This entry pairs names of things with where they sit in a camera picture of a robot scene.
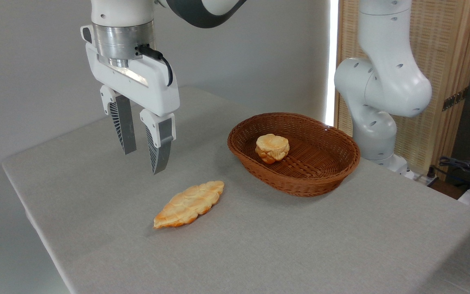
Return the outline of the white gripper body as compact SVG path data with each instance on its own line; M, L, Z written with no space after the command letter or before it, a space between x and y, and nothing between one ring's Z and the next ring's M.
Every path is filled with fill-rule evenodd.
M86 55L96 80L157 116L180 106L177 79L170 67L141 49L153 44L153 25L83 26Z

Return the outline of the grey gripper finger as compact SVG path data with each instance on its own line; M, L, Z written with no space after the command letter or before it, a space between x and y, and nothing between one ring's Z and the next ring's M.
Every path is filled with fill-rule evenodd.
M143 109L140 119L145 125L153 174L166 169L171 153L171 142L176 139L175 115L157 116Z
M110 115L124 154L136 151L136 140L130 100L103 85L100 88L103 110Z

